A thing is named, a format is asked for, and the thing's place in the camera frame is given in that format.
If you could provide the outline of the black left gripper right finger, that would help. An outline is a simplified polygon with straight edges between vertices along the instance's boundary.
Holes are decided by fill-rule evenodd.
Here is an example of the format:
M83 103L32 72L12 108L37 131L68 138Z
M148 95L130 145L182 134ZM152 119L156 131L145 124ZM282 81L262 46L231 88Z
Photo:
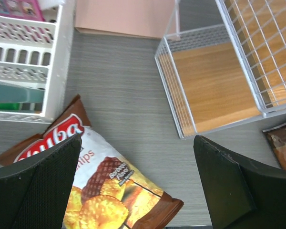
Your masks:
M285 170L201 135L193 147L214 229L286 229Z

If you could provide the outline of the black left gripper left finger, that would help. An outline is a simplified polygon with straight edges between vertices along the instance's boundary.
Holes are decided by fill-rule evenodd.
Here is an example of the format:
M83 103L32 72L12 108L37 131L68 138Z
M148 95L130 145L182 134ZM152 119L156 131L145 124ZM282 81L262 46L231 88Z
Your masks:
M75 134L0 168L0 229L60 229L82 140Z

